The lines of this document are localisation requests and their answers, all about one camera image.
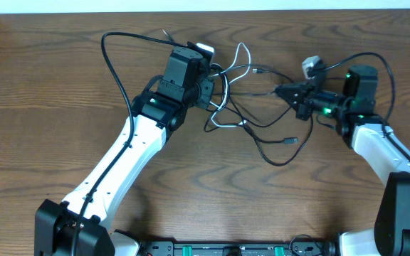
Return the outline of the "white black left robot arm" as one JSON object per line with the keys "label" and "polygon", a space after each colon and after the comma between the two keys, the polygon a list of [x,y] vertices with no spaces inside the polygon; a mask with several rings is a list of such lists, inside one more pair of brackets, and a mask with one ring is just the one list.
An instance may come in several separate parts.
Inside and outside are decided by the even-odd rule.
{"label": "white black left robot arm", "polygon": [[136,255],[139,243],[109,229],[122,199],[148,161],[183,123],[190,107],[206,109],[215,50],[176,45],[163,75],[134,98],[115,143],[61,203],[46,199],[35,214],[35,255]]}

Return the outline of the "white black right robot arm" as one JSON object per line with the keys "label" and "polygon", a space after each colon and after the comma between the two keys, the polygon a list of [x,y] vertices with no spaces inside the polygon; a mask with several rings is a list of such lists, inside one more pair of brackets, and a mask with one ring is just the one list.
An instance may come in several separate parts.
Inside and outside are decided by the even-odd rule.
{"label": "white black right robot arm", "polygon": [[373,228],[345,232],[329,242],[326,255],[410,255],[410,151],[393,129],[374,111],[378,71],[353,65],[341,93],[323,90],[327,76],[322,63],[306,64],[306,81],[280,85],[277,96],[296,112],[298,119],[313,114],[335,119],[336,131],[359,154],[384,185],[382,202]]}

